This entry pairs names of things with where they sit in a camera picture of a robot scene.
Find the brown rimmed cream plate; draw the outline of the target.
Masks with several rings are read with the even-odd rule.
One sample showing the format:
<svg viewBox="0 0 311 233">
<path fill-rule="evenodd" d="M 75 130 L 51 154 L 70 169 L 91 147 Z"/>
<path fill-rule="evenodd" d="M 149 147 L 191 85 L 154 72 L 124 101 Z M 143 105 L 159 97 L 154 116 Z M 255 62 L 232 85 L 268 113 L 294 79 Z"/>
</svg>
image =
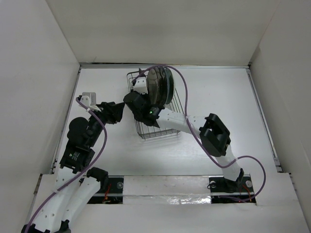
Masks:
<svg viewBox="0 0 311 233">
<path fill-rule="evenodd" d="M 158 95 L 157 75 L 154 69 L 150 69 L 147 75 L 147 88 L 151 104 L 156 104 Z"/>
</svg>

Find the green glazed plate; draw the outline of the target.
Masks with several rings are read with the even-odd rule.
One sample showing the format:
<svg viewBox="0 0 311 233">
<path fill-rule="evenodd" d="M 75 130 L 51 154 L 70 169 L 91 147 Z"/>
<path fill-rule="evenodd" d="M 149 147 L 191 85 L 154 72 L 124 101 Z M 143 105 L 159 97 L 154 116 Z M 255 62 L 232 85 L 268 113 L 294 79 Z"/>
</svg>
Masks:
<svg viewBox="0 0 311 233">
<path fill-rule="evenodd" d="M 173 77 L 171 70 L 169 68 L 165 68 L 165 70 L 167 74 L 167 80 L 169 82 L 166 104 L 170 104 L 174 96 L 175 82 L 174 82 L 174 77 Z"/>
</svg>

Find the black rimmed patterned plate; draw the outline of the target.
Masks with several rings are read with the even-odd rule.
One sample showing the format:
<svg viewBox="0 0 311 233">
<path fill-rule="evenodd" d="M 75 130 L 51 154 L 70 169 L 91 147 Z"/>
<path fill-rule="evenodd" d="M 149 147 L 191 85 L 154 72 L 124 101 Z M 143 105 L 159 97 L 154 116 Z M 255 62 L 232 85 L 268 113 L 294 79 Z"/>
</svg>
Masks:
<svg viewBox="0 0 311 233">
<path fill-rule="evenodd" d="M 163 76 L 163 68 L 159 68 L 159 104 L 165 104 L 165 79 Z"/>
</svg>

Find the blue floral plate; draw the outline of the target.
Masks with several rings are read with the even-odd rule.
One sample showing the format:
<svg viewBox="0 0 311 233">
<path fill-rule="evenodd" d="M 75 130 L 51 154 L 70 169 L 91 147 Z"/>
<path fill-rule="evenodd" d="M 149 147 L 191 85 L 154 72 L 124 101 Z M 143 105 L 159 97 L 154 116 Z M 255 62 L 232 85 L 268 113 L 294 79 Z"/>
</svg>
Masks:
<svg viewBox="0 0 311 233">
<path fill-rule="evenodd" d="M 167 69 L 163 68 L 163 104 L 166 104 L 167 99 L 168 99 L 168 93 L 169 93 L 169 80 L 168 80 L 168 75 L 167 75 Z"/>
</svg>

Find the cream tree pattern plate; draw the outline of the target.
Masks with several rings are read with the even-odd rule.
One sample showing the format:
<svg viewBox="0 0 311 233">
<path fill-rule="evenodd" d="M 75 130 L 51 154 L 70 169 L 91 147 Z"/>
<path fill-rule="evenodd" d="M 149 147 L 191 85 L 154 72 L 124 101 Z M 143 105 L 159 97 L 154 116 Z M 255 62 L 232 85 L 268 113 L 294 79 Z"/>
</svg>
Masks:
<svg viewBox="0 0 311 233">
<path fill-rule="evenodd" d="M 154 68 L 155 74 L 154 74 L 154 84 L 153 84 L 153 102 L 154 104 L 159 104 L 160 103 L 160 75 L 159 75 L 159 68 L 156 67 Z"/>
</svg>

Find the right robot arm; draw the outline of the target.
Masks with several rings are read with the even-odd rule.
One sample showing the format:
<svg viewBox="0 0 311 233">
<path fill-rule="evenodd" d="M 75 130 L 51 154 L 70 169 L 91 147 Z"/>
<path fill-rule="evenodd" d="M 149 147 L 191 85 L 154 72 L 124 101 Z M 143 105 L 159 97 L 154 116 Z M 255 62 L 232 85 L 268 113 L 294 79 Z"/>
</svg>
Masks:
<svg viewBox="0 0 311 233">
<path fill-rule="evenodd" d="M 230 132 L 216 114 L 207 117 L 188 116 L 151 104 L 145 95 L 136 91 L 125 95 L 123 102 L 138 122 L 191 134 L 211 161 L 221 168 L 225 192 L 233 193 L 241 187 L 244 171 L 233 155 Z"/>
</svg>

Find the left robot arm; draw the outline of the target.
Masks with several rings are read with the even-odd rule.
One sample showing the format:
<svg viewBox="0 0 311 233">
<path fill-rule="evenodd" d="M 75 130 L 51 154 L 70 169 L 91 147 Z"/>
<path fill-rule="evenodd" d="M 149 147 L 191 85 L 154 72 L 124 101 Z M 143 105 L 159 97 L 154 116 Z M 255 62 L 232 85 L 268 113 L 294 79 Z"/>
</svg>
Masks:
<svg viewBox="0 0 311 233">
<path fill-rule="evenodd" d="M 106 132 L 106 124 L 121 121 L 124 103 L 80 105 L 91 116 L 70 122 L 53 192 L 24 225 L 23 233 L 70 233 L 74 220 L 91 197 L 109 189 L 108 172 L 93 166 L 100 156 L 92 148 L 100 134 Z"/>
</svg>

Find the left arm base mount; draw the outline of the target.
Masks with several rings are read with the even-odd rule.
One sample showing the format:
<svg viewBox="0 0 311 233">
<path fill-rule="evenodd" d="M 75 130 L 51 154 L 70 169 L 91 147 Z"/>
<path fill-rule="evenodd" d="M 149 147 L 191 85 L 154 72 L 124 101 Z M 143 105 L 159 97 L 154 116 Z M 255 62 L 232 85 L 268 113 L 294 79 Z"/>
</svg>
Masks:
<svg viewBox="0 0 311 233">
<path fill-rule="evenodd" d="M 123 204 L 123 176 L 110 176 L 106 189 L 95 193 L 88 204 Z"/>
</svg>

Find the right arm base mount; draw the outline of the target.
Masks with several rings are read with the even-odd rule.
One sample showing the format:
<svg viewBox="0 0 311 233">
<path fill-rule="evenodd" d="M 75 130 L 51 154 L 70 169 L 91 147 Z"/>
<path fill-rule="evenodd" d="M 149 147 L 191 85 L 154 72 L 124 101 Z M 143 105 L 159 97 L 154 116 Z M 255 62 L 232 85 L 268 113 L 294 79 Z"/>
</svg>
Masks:
<svg viewBox="0 0 311 233">
<path fill-rule="evenodd" d="M 254 189 L 251 177 L 246 175 L 242 179 L 241 185 L 236 188 L 227 187 L 225 180 L 222 176 L 212 176 L 208 178 L 207 189 L 210 190 L 211 203 L 212 204 L 227 204 L 227 203 L 254 203 L 256 204 L 256 198 L 254 198 Z"/>
</svg>

